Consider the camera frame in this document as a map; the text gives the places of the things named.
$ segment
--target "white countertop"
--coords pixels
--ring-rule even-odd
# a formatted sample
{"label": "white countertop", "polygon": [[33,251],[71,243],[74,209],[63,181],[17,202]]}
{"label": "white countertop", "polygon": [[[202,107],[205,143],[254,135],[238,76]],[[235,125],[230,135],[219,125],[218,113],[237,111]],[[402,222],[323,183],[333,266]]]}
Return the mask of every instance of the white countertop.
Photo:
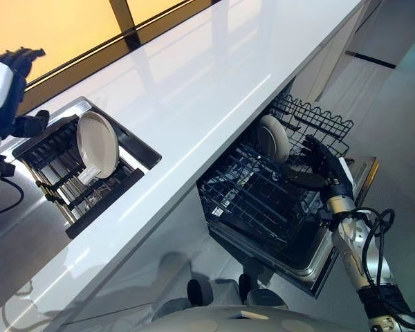
{"label": "white countertop", "polygon": [[84,96],[163,158],[9,299],[9,324],[40,331],[85,298],[361,3],[220,1],[41,105]]}

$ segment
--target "white cabinet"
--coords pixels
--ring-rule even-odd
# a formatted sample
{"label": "white cabinet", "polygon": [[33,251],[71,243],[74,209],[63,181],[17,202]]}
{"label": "white cabinet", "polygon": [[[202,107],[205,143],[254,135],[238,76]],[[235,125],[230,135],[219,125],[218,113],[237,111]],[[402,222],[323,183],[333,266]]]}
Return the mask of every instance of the white cabinet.
{"label": "white cabinet", "polygon": [[191,258],[208,237],[199,193],[193,188],[150,237],[114,271],[60,331],[132,331],[166,301],[186,297]]}
{"label": "white cabinet", "polygon": [[360,14],[364,8],[357,10],[350,20],[337,31],[326,46],[297,75],[290,93],[296,98],[313,102],[317,100],[343,52],[352,38]]}

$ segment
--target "open dishwasher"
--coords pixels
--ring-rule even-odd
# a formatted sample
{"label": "open dishwasher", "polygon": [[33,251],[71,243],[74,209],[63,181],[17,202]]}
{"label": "open dishwasher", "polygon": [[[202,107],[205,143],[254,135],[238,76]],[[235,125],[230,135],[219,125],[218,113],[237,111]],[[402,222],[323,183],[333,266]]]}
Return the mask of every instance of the open dishwasher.
{"label": "open dishwasher", "polygon": [[[286,130],[290,156],[285,164],[291,169],[310,172],[301,155],[306,135],[316,137],[337,157],[349,150],[344,138],[352,121],[294,99],[285,89],[200,177],[203,211],[211,235],[233,256],[239,259],[239,252],[255,258],[317,297],[337,252],[331,233],[322,227],[319,193],[288,183],[285,168],[262,152],[257,126],[266,114],[275,116]],[[346,161],[359,206],[378,162],[367,157]]]}

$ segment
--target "black wire rack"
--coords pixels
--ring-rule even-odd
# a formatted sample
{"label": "black wire rack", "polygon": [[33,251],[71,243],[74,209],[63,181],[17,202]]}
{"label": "black wire rack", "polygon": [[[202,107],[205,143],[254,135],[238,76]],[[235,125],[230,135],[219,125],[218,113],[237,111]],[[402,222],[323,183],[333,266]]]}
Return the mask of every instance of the black wire rack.
{"label": "black wire rack", "polygon": [[[305,135],[323,142],[337,157],[349,146],[342,140],[353,126],[350,120],[293,99],[275,98],[261,116],[271,114],[280,121],[289,138],[286,164],[309,172],[300,154]],[[257,144],[255,126],[259,118],[200,178],[197,185],[208,223],[226,215],[238,218],[243,232],[259,239],[288,245],[301,224],[322,206],[319,194],[286,182],[283,167],[264,156]]]}
{"label": "black wire rack", "polygon": [[108,178],[84,185],[77,177],[85,168],[77,148],[78,120],[77,116],[62,118],[47,128],[45,137],[32,138],[15,151],[46,199],[70,224],[66,233],[71,238],[144,176],[120,158]]}

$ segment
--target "white plate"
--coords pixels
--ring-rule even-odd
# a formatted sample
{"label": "white plate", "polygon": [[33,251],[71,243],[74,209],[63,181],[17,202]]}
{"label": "white plate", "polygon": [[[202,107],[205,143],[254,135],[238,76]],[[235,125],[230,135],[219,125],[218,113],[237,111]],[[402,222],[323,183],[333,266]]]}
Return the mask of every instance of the white plate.
{"label": "white plate", "polygon": [[270,115],[263,116],[258,125],[258,142],[263,152],[276,163],[284,163],[289,157],[290,145],[283,125]]}
{"label": "white plate", "polygon": [[83,184],[107,178],[118,164],[118,139],[111,124],[96,112],[83,113],[77,125],[77,146],[86,169],[78,176]]}

